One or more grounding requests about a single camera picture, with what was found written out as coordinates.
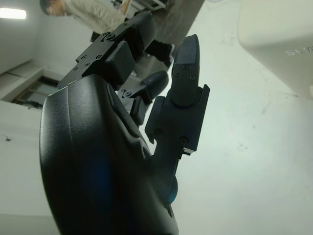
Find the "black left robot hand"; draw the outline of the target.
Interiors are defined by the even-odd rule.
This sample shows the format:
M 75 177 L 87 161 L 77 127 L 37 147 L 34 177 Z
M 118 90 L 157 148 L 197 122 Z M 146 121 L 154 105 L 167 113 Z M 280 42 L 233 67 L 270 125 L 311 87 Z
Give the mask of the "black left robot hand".
M 210 89 L 186 37 L 172 74 L 124 90 L 156 33 L 150 13 L 101 34 L 43 105 L 40 164 L 63 235 L 177 235 L 171 207 L 182 155 L 197 150 Z

